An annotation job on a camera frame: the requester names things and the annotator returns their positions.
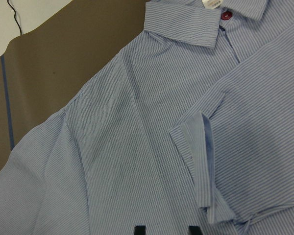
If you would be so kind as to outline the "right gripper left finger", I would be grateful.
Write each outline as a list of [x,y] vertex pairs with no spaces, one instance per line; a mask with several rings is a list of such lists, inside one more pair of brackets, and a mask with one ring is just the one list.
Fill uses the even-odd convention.
[[134,235],[146,235],[146,225],[137,225],[134,228]]

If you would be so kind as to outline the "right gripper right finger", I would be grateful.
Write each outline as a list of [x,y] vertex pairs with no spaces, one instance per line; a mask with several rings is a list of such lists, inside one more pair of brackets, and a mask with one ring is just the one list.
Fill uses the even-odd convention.
[[189,226],[188,235],[202,235],[202,230],[199,226]]

